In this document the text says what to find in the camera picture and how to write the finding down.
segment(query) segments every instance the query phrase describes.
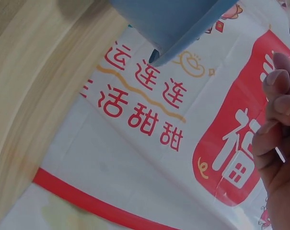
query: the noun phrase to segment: cartoon decoration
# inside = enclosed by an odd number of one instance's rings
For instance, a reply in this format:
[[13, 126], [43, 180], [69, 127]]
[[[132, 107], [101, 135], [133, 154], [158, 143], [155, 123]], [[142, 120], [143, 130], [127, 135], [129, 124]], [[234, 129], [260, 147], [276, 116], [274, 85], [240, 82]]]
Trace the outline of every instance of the cartoon decoration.
[[242, 7], [239, 4], [235, 4], [230, 8], [227, 12], [225, 12], [221, 18], [223, 20], [226, 19], [237, 19], [239, 17], [239, 14], [243, 12]]
[[269, 227], [271, 227], [271, 223], [270, 223], [270, 218], [268, 216], [268, 210], [267, 210], [267, 199], [268, 197], [265, 199], [265, 206], [262, 206], [261, 209], [263, 210], [263, 213], [261, 215], [261, 218], [259, 220], [259, 225], [261, 226], [261, 230], [265, 230], [268, 229]]
[[283, 9], [286, 9], [287, 5], [285, 3], [285, 0], [277, 0], [277, 2], [280, 4], [280, 6], [283, 8]]
[[[239, 14], [243, 12], [242, 7], [239, 4], [235, 4], [232, 6], [227, 12], [225, 12], [220, 19], [227, 20], [227, 19], [237, 19]], [[211, 34], [213, 28], [220, 33], [223, 33], [225, 23], [221, 20], [218, 20], [214, 25], [212, 25], [209, 29], [207, 29], [206, 34]]]

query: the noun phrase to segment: red chinese characters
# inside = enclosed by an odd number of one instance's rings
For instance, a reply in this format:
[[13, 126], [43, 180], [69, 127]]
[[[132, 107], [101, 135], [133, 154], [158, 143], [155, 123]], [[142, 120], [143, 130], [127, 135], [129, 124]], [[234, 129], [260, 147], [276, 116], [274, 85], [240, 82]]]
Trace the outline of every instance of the red chinese characters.
[[262, 80], [273, 70], [272, 51], [290, 57], [290, 50], [268, 31], [255, 42], [249, 61], [194, 151], [197, 181], [228, 206], [246, 200], [260, 180], [251, 155], [251, 140], [265, 121], [267, 100]]
[[134, 108], [136, 113], [130, 116], [128, 125], [132, 128], [140, 126], [140, 131], [150, 137], [154, 131], [156, 123], [159, 121], [158, 114], [154, 113], [153, 115], [151, 109], [148, 112], [144, 111], [147, 107], [141, 103], [138, 103], [137, 105], [138, 107]]
[[87, 86], [89, 84], [93, 84], [93, 80], [87, 80], [87, 83], [83, 86], [83, 91], [80, 93], [84, 98], [87, 98], [87, 91], [89, 90], [89, 87]]
[[183, 87], [183, 83], [177, 83], [172, 78], [170, 78], [170, 82], [173, 84], [172, 93], [169, 92], [170, 86], [167, 82], [165, 82], [166, 89], [163, 91], [163, 98], [164, 100], [173, 106], [174, 108], [178, 109], [178, 103], [182, 103], [183, 101], [181, 98], [183, 94], [181, 92], [186, 92], [186, 89]]
[[152, 91], [153, 85], [156, 84], [156, 75], [160, 74], [160, 71], [147, 64], [145, 60], [143, 60], [141, 64], [137, 63], [137, 66], [139, 69], [135, 72], [135, 78], [140, 84]]
[[107, 87], [109, 90], [113, 90], [117, 95], [109, 93], [108, 97], [110, 97], [111, 99], [107, 100], [104, 105], [102, 105], [102, 102], [106, 99], [106, 96], [104, 92], [101, 91], [101, 98], [98, 101], [98, 107], [103, 107], [103, 111], [110, 117], [120, 117], [123, 112], [122, 104], [128, 104], [128, 102], [122, 99], [122, 97], [128, 96], [128, 93], [118, 88], [112, 88], [110, 84], [108, 84]]
[[129, 47], [125, 45], [119, 46], [118, 42], [115, 42], [115, 47], [111, 47], [104, 58], [117, 69], [125, 70], [127, 61], [131, 58], [130, 51]]
[[169, 124], [168, 122], [165, 122], [163, 128], [165, 129], [165, 131], [160, 137], [161, 144], [170, 144], [170, 147], [178, 152], [180, 141], [183, 138], [182, 130], [178, 130], [177, 127], [174, 128], [173, 125]]

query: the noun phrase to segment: fingernail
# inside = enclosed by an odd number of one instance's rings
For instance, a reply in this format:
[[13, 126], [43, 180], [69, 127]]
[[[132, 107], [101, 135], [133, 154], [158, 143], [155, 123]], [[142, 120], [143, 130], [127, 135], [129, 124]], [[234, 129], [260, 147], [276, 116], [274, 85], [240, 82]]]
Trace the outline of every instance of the fingernail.
[[270, 74], [268, 74], [268, 76], [266, 77], [266, 84], [267, 85], [273, 85], [276, 81], [276, 79], [281, 75], [284, 74], [285, 72], [287, 72], [284, 69], [278, 69], [275, 70], [273, 72], [271, 72]]
[[262, 127], [259, 128], [259, 130], [257, 131], [257, 133], [259, 135], [263, 135], [268, 133], [273, 127], [275, 127], [275, 125], [278, 123], [278, 121], [266, 121], [264, 125], [262, 125]]
[[274, 109], [280, 114], [290, 115], [290, 95], [283, 95], [274, 101]]

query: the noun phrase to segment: yellow wavy line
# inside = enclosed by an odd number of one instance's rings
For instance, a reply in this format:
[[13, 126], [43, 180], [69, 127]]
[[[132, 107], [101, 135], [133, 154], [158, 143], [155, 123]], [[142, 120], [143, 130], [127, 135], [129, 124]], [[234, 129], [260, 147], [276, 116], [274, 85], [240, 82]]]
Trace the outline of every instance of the yellow wavy line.
[[97, 70], [99, 70], [99, 71], [102, 72], [102, 73], [113, 74], [114, 76], [116, 76], [116, 77], [121, 81], [121, 83], [124, 85], [124, 87], [125, 87], [127, 90], [130, 90], [130, 91], [132, 91], [132, 92], [135, 92], [135, 93], [140, 94], [141, 96], [143, 96], [143, 98], [144, 98], [144, 99], [145, 99], [149, 104], [152, 104], [152, 105], [155, 105], [155, 106], [160, 107], [160, 109], [162, 109], [162, 111], [163, 111], [165, 114], [167, 114], [168, 116], [171, 116], [171, 117], [177, 118], [177, 119], [179, 119], [180, 121], [182, 121], [183, 123], [186, 123], [186, 119], [185, 119], [183, 116], [181, 116], [181, 115], [179, 115], [179, 114], [176, 114], [176, 113], [169, 112], [169, 111], [164, 107], [164, 105], [162, 105], [161, 103], [156, 102], [156, 101], [150, 99], [150, 98], [146, 95], [146, 93], [144, 93], [142, 90], [130, 86], [130, 85], [126, 82], [125, 78], [124, 78], [124, 77], [123, 77], [119, 72], [117, 72], [116, 70], [113, 70], [113, 69], [105, 69], [105, 68], [103, 68], [101, 65], [98, 65], [98, 66], [97, 66]]

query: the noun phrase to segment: hand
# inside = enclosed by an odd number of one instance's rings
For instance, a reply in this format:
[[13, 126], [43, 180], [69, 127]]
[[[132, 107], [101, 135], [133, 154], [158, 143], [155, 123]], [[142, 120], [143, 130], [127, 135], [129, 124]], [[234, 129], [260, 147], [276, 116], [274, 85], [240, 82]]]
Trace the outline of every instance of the hand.
[[[269, 100], [266, 123], [253, 138], [255, 166], [267, 190], [267, 209], [274, 230], [290, 230], [290, 61], [274, 55], [275, 71], [263, 90]], [[278, 156], [282, 152], [286, 162]]]

